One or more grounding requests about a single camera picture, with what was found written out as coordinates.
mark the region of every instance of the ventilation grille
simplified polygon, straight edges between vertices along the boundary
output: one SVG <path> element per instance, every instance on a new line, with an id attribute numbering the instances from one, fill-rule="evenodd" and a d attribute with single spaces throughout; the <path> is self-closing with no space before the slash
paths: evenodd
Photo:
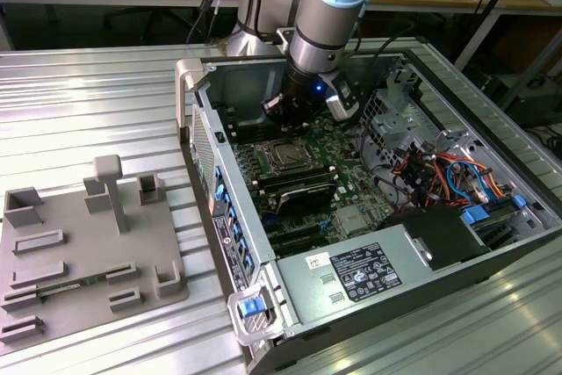
<path id="1" fill-rule="evenodd" d="M 386 114 L 387 112 L 388 107 L 386 107 L 383 101 L 375 94 L 367 103 L 363 113 L 363 124 L 369 125 L 369 131 L 367 133 L 378 149 L 386 149 L 386 144 L 382 135 L 374 131 L 372 120 L 375 116 L 378 116 L 379 114 Z"/>
<path id="2" fill-rule="evenodd" d="M 201 120 L 201 111 L 196 110 L 193 116 L 193 144 L 197 152 L 198 164 L 203 171 L 202 182 L 206 184 L 206 191 L 213 191 L 214 187 L 214 155 L 211 143 L 207 137 L 203 120 Z"/>

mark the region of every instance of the robotic arm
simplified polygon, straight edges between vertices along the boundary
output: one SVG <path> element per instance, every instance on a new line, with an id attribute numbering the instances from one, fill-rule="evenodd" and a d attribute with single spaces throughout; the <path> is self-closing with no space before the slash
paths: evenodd
<path id="1" fill-rule="evenodd" d="M 263 103 L 271 119 L 286 130 L 298 130 L 324 104 L 336 120 L 350 118 L 358 102 L 347 77 L 338 70 L 366 0 L 263 0 L 258 32 L 295 26 L 280 92 Z M 256 0 L 241 0 L 241 32 L 256 34 Z"/>

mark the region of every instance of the white sticker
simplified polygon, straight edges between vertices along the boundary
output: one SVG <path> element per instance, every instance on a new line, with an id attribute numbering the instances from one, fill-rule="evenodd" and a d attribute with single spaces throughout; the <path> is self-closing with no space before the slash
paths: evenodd
<path id="1" fill-rule="evenodd" d="M 321 254 L 307 256 L 305 259 L 308 268 L 313 270 L 328 265 L 330 263 L 330 254 L 328 252 L 322 252 Z"/>

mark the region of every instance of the electronic equipment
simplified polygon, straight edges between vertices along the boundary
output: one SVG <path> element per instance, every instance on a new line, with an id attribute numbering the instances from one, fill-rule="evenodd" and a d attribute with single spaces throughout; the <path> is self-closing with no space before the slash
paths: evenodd
<path id="1" fill-rule="evenodd" d="M 372 45 L 342 63 L 351 86 Z M 299 133 L 260 106 L 283 56 L 177 64 L 182 151 L 250 373 L 478 283 L 562 232 L 560 201 L 453 90 L 486 97 L 462 76 L 443 83 L 452 65 L 421 60 L 425 48 L 377 58 L 356 121 L 325 106 Z"/>

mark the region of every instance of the table leg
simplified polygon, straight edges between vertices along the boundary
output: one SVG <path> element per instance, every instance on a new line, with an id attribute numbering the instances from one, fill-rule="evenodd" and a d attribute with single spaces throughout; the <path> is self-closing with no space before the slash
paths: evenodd
<path id="1" fill-rule="evenodd" d="M 458 70 L 463 70 L 465 68 L 469 60 L 476 53 L 476 50 L 478 50 L 478 47 L 480 47 L 480 44 L 482 44 L 482 41 L 484 41 L 486 36 L 490 33 L 499 17 L 500 13 L 492 12 L 484 19 L 478 31 L 474 33 L 471 40 L 466 45 L 463 53 L 461 53 L 457 61 L 455 61 L 455 67 Z"/>
<path id="2" fill-rule="evenodd" d="M 562 30 L 558 31 L 554 38 L 546 45 L 543 51 L 537 56 L 537 58 L 529 65 L 525 72 L 519 77 L 517 82 L 511 89 L 506 93 L 505 96 L 501 97 L 497 104 L 502 110 L 506 110 L 513 101 L 517 98 L 519 91 L 526 87 L 531 78 L 540 71 L 544 64 L 555 54 L 560 47 L 562 47 Z"/>
<path id="3" fill-rule="evenodd" d="M 10 36 L 8 35 L 6 24 L 4 23 L 4 18 L 2 14 L 0 14 L 0 52 L 7 52 L 10 50 L 13 50 L 13 46 Z"/>

